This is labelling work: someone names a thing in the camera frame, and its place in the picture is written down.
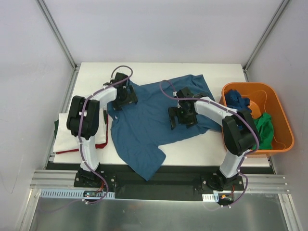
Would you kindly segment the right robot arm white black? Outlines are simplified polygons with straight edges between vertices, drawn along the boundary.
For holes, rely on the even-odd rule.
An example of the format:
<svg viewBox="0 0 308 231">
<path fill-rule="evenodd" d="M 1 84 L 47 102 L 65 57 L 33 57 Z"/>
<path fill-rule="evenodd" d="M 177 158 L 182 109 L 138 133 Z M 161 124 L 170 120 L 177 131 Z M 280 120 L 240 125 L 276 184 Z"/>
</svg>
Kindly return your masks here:
<svg viewBox="0 0 308 231">
<path fill-rule="evenodd" d="M 177 124 L 187 128 L 196 125 L 198 115 L 221 126 L 227 153 L 216 174 L 206 184 L 220 192 L 229 189 L 239 176 L 246 156 L 259 147 L 259 134 L 250 112 L 221 105 L 204 93 L 194 95 L 188 87 L 174 91 L 173 98 L 177 100 L 177 106 L 168 109 L 172 129 Z"/>
</svg>

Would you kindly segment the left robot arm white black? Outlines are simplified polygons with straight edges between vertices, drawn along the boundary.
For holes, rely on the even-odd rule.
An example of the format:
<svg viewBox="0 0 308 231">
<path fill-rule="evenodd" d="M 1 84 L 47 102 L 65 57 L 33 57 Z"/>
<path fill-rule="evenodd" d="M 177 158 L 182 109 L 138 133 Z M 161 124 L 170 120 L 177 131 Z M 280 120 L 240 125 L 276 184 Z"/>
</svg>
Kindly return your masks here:
<svg viewBox="0 0 308 231">
<path fill-rule="evenodd" d="M 89 97 L 74 96 L 71 101 L 66 127 L 78 143 L 81 155 L 80 167 L 75 176 L 75 187 L 105 186 L 96 152 L 95 135 L 100 124 L 100 110 L 111 103 L 116 111 L 123 106 L 137 103 L 134 88 L 129 83 L 130 76 L 117 72 L 102 89 Z"/>
</svg>

